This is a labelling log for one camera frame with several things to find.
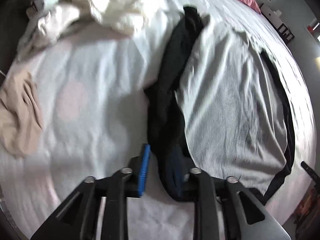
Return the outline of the grey black raglan shirt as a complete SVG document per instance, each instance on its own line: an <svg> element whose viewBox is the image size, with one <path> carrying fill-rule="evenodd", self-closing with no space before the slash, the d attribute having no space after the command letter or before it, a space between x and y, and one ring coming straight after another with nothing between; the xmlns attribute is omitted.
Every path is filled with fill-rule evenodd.
<svg viewBox="0 0 320 240"><path fill-rule="evenodd" d="M234 176L265 204L291 173L295 132L276 65L246 32L194 7L173 29L149 100L147 137L168 195L187 172Z"/></svg>

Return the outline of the beige garment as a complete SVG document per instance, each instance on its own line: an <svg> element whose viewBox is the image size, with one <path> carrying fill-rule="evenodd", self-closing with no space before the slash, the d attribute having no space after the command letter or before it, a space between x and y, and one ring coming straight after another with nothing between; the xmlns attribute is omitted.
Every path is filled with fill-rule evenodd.
<svg viewBox="0 0 320 240"><path fill-rule="evenodd" d="M1 87L1 143L15 157L37 150L43 130L37 85L22 69L12 73Z"/></svg>

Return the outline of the white pink bed sheet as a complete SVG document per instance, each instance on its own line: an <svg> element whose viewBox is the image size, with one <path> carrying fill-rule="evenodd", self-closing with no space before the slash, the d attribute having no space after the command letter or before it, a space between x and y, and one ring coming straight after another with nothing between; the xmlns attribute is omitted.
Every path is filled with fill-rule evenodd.
<svg viewBox="0 0 320 240"><path fill-rule="evenodd" d="M178 12L200 12L244 31L267 51L287 93L295 129L291 173L268 201L284 223L311 183L300 166L316 159L316 126L300 68L266 18L237 0L165 0L151 27L134 39L91 23L27 61L35 76L44 116L36 153L24 159L1 150L1 198L15 233L29 239L86 176L102 178L121 168L146 141L142 88L156 77Z"/></svg>

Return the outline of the light grey garment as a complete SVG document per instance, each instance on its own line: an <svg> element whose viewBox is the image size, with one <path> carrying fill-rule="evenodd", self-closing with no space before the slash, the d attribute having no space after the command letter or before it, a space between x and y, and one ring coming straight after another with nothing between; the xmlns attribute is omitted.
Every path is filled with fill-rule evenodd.
<svg viewBox="0 0 320 240"><path fill-rule="evenodd" d="M80 19L80 9L71 3L56 4L34 16L17 46L18 61L33 51L55 44L60 36L69 32L71 25Z"/></svg>

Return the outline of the white right nightstand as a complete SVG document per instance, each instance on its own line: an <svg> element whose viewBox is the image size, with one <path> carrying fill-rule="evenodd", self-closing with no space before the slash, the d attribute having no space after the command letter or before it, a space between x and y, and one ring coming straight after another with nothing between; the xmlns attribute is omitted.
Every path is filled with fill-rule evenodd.
<svg viewBox="0 0 320 240"><path fill-rule="evenodd" d="M263 3L261 5L260 11L268 20L268 22L271 23L271 25L274 27L274 29L276 30L276 32L278 33L278 35L281 37L281 39L284 41L285 44L289 44L295 38L290 28L266 4Z"/></svg>

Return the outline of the cream white blanket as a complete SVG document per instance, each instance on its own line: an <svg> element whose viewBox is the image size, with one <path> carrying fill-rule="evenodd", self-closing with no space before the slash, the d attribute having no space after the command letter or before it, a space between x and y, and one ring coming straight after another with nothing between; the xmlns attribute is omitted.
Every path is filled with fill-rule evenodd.
<svg viewBox="0 0 320 240"><path fill-rule="evenodd" d="M148 0L58 0L68 5L73 21L92 18L103 26L125 34L135 35L149 23L152 11Z"/></svg>

